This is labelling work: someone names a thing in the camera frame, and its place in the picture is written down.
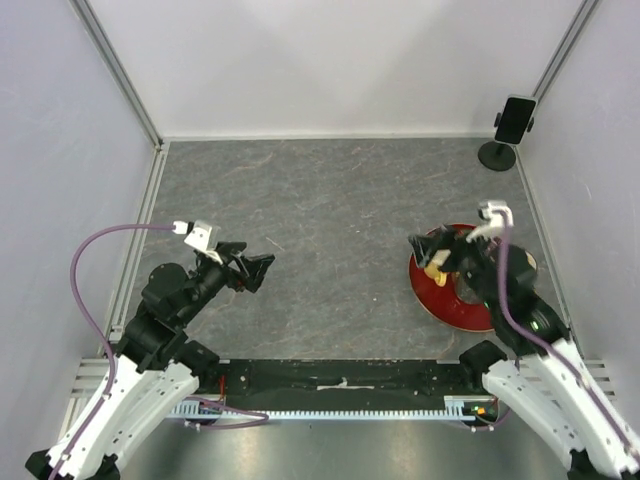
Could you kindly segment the black phone stand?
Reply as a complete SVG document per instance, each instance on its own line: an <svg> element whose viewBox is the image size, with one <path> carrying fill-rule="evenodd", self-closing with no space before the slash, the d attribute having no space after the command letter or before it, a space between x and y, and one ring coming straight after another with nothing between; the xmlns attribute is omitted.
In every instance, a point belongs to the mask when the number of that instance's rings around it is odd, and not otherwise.
<svg viewBox="0 0 640 480"><path fill-rule="evenodd" d="M498 143L493 138L479 147L477 158L487 169L495 172L505 172L515 166L516 146Z"/></svg>

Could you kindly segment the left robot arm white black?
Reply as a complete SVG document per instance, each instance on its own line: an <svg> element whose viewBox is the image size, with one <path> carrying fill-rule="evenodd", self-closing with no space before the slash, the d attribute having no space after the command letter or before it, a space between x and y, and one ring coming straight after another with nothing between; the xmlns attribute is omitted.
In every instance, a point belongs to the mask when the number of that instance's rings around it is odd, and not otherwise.
<svg viewBox="0 0 640 480"><path fill-rule="evenodd" d="M189 323L223 289L256 292L275 257L246 256L244 242L199 252L195 268L164 263L150 272L98 390L69 431L32 453L37 479L118 479L133 454L188 396L219 382L219 357L191 341Z"/></svg>

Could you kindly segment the black smartphone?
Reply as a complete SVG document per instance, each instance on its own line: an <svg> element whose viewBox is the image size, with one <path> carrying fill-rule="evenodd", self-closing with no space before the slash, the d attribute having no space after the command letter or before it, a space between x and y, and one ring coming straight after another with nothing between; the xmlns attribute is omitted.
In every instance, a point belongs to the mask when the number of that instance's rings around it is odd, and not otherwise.
<svg viewBox="0 0 640 480"><path fill-rule="evenodd" d="M520 144L533 127L537 104L534 97L509 95L502 111L496 115L494 140L508 145Z"/></svg>

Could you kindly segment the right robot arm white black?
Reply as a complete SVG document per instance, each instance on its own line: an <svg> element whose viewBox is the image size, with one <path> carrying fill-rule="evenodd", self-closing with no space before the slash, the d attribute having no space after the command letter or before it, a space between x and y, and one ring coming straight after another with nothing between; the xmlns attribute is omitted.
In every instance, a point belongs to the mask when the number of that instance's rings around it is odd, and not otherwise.
<svg viewBox="0 0 640 480"><path fill-rule="evenodd" d="M417 267L459 275L488 309L501 343L549 392L532 385L490 341L461 355L460 386L497 397L547 444L568 478L638 478L639 436L586 367L568 327L536 292L529 252L452 225L411 235L408 242Z"/></svg>

